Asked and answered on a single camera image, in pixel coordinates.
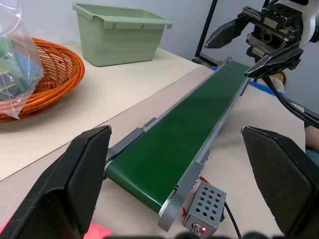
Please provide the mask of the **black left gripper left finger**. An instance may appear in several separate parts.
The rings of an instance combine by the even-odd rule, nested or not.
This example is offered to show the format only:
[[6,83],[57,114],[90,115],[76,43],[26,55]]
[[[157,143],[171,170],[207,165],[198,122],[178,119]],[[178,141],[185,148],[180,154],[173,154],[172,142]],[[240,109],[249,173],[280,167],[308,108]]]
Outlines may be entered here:
[[37,179],[2,239],[82,239],[101,190],[110,126],[85,131]]

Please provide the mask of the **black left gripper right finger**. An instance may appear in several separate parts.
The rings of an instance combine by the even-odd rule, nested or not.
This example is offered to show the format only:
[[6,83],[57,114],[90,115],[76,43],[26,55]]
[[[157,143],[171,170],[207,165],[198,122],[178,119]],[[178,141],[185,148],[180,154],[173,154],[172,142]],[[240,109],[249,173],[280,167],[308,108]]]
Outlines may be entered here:
[[280,231],[319,237],[319,167],[290,138],[261,128],[241,130],[257,186]]

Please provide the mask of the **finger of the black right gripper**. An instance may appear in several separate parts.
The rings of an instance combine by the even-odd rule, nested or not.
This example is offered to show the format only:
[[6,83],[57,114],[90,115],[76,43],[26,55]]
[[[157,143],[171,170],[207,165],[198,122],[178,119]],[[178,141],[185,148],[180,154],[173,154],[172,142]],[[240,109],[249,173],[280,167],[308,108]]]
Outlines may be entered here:
[[279,48],[265,55],[245,72],[248,78],[264,78],[275,75],[286,69],[295,69],[301,61],[304,50],[295,43],[286,48]]
[[207,49],[220,49],[228,45],[234,38],[241,35],[244,28],[250,22],[249,17],[239,16],[219,28],[217,28],[207,39],[204,47]]

